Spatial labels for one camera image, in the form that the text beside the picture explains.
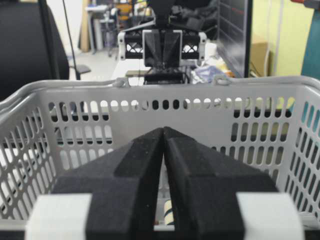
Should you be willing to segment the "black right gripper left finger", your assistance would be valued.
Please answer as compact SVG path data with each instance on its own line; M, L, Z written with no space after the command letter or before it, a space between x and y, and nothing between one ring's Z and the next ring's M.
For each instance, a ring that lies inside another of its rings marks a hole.
M153 234L164 151L154 129L60 175L37 198L27 240L133 240Z

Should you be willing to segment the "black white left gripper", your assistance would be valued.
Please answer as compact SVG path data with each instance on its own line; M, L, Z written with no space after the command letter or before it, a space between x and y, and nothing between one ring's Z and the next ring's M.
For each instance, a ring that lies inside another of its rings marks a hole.
M179 67L182 60L203 60L207 35L179 26L135 26L119 32L119 58L143 59L146 67Z

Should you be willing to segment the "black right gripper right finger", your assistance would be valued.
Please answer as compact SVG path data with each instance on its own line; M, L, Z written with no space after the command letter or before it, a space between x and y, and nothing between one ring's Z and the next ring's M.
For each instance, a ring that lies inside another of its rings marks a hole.
M176 229L199 240L303 240L291 197L265 172L164 128Z

